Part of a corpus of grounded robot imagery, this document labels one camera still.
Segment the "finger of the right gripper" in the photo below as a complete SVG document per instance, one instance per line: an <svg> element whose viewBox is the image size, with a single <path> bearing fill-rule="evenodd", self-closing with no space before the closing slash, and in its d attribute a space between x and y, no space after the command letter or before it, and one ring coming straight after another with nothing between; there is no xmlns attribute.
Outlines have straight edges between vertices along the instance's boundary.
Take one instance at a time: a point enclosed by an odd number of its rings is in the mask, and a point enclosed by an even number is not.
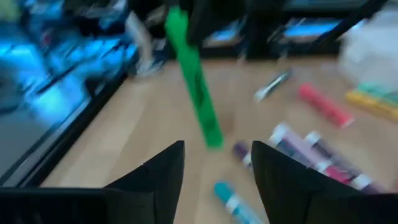
<svg viewBox="0 0 398 224"><path fill-rule="evenodd" d="M201 43L214 31L213 0L188 0L189 21L187 40L190 45Z"/></svg>

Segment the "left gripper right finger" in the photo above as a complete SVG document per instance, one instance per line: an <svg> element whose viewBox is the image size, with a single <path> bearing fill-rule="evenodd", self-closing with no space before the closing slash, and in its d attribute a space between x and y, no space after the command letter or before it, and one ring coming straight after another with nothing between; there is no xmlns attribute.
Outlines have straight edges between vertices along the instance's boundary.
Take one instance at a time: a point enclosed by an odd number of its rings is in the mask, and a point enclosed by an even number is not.
<svg viewBox="0 0 398 224"><path fill-rule="evenodd" d="M366 194L252 142L252 167L271 224L398 224L398 194Z"/></svg>

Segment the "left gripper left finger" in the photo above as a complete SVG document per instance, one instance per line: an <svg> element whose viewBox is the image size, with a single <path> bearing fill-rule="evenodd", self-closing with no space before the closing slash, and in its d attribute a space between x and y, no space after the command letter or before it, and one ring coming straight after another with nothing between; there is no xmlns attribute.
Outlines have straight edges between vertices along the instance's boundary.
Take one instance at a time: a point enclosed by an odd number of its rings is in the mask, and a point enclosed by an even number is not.
<svg viewBox="0 0 398 224"><path fill-rule="evenodd" d="M185 143L102 188L0 187L0 224L173 224Z"/></svg>

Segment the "magenta whiteboard marker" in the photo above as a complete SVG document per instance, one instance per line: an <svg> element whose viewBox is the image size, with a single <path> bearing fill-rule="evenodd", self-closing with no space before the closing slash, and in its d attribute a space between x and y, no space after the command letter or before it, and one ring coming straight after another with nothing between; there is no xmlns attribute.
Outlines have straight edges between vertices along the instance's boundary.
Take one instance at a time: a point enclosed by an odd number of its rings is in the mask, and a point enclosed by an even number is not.
<svg viewBox="0 0 398 224"><path fill-rule="evenodd" d="M275 148L296 160L297 162L315 169L338 182L349 185L349 178L339 171L328 159L315 152L309 143L293 132L285 123L279 123L273 130L269 142Z"/></svg>

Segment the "purple whiteboard marker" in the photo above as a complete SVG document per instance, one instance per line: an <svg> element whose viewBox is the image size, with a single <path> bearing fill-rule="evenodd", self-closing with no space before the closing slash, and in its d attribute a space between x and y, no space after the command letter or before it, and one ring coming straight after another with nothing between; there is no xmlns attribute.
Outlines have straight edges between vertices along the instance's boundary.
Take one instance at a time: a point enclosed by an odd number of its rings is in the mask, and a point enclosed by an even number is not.
<svg viewBox="0 0 398 224"><path fill-rule="evenodd" d="M245 168L252 170L251 152L246 142L238 141L233 146L233 152L234 155L242 162Z"/></svg>
<svg viewBox="0 0 398 224"><path fill-rule="evenodd" d="M331 147L317 132L310 132L304 140L311 145L314 151L326 158L338 171L342 172L351 187L367 194L381 194L385 192L372 178Z"/></svg>

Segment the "teal whiteboard marker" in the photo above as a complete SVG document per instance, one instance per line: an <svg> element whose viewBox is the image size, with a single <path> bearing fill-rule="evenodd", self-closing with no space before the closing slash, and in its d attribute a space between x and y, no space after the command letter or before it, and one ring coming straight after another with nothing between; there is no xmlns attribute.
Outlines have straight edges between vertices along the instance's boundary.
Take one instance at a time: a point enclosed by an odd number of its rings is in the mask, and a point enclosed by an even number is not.
<svg viewBox="0 0 398 224"><path fill-rule="evenodd" d="M214 193L224 204L228 213L236 220L237 224L265 224L257 213L237 194L227 182L216 182Z"/></svg>

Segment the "pink highlighter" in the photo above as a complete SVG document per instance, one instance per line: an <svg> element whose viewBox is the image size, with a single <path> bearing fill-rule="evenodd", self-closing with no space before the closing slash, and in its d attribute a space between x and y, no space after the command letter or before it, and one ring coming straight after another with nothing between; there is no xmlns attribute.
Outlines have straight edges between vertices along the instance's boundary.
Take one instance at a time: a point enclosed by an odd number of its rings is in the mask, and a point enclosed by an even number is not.
<svg viewBox="0 0 398 224"><path fill-rule="evenodd" d="M325 119L336 127L345 128L354 122L354 117L345 111L340 105L327 98L313 85L304 83L298 88L301 100L317 110Z"/></svg>

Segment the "yellow highlighter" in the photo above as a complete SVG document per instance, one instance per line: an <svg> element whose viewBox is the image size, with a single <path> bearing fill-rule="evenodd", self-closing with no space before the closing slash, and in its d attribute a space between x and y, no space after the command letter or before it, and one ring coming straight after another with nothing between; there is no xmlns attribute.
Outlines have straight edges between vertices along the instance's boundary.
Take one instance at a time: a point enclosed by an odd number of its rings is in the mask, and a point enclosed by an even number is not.
<svg viewBox="0 0 398 224"><path fill-rule="evenodd" d="M363 110L398 123L397 104L389 103L386 100L356 90L346 92L345 98L349 103Z"/></svg>

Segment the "mint green highlighter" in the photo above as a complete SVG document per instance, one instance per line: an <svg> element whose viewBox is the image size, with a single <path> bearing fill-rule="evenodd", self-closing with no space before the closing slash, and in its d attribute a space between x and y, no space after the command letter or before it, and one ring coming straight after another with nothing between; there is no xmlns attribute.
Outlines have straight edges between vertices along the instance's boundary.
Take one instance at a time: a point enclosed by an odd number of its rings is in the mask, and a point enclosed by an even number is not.
<svg viewBox="0 0 398 224"><path fill-rule="evenodd" d="M398 90L388 90L368 83L358 85L357 90L378 98L380 101L398 105Z"/></svg>

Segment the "white translucent plastic bin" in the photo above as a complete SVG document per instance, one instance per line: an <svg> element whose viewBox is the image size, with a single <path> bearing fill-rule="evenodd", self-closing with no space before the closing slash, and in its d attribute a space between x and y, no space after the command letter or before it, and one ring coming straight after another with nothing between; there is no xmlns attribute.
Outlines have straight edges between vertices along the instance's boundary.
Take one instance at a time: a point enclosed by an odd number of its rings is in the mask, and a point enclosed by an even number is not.
<svg viewBox="0 0 398 224"><path fill-rule="evenodd" d="M385 7L343 35L338 68L354 86L398 90L398 7Z"/></svg>

